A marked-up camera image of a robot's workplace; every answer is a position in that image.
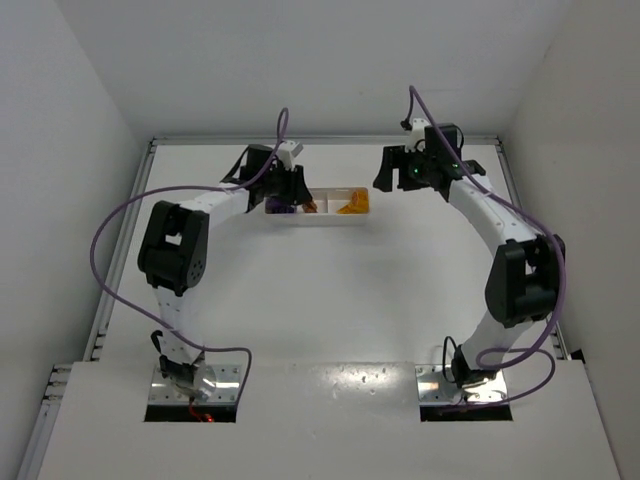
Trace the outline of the brown lego brick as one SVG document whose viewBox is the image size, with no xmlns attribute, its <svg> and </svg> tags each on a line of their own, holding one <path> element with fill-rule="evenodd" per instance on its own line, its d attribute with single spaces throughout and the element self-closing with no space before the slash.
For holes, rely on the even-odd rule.
<svg viewBox="0 0 640 480">
<path fill-rule="evenodd" d="M 317 213 L 317 212 L 318 212 L 317 205 L 316 205 L 316 203 L 315 203 L 313 200 L 311 200 L 311 201 L 309 201 L 309 202 L 304 203 L 304 204 L 302 205 L 302 210 L 303 210 L 305 213 Z"/>
</svg>

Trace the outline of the purple oval flower lego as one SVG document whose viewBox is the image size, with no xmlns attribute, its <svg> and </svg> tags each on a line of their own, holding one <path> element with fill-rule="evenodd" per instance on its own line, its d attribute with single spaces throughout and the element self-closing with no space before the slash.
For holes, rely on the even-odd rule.
<svg viewBox="0 0 640 480">
<path fill-rule="evenodd" d="M 269 198 L 265 203 L 267 214 L 294 214 L 297 208 L 277 198 Z"/>
</svg>

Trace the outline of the yellow oval orange-pattern lego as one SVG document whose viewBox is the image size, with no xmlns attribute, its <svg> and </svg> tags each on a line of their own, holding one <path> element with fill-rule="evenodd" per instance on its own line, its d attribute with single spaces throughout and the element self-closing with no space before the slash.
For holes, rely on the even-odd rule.
<svg viewBox="0 0 640 480">
<path fill-rule="evenodd" d="M 353 192 L 350 205 L 357 210 L 369 210 L 369 195 L 367 189 L 357 189 Z"/>
</svg>

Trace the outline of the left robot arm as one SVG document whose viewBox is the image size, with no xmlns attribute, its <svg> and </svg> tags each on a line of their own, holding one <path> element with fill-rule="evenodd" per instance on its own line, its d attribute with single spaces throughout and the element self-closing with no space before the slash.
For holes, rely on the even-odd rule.
<svg viewBox="0 0 640 480">
<path fill-rule="evenodd" d="M 302 150 L 295 141 L 276 148 L 252 144 L 214 189 L 152 208 L 137 264 L 159 307 L 162 328 L 151 338 L 160 371 L 185 392 L 205 385 L 208 349 L 190 327 L 197 317 L 194 291 L 207 266 L 209 233 L 265 200 L 274 199 L 282 208 L 311 201 L 304 168 L 296 163 Z"/>
</svg>

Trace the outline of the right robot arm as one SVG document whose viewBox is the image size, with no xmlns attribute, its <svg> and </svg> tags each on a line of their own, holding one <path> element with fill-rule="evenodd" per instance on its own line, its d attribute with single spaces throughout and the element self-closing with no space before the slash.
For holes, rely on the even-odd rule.
<svg viewBox="0 0 640 480">
<path fill-rule="evenodd" d="M 403 144 L 383 149 L 374 187 L 415 191 L 430 188 L 471 224 L 492 256 L 484 288 L 487 311 L 471 336 L 456 346 L 447 376 L 459 388 L 492 379 L 516 341 L 548 317 L 560 297 L 559 256 L 564 244 L 524 221 L 498 196 L 485 169 L 462 160 L 460 129 L 403 120 Z"/>
</svg>

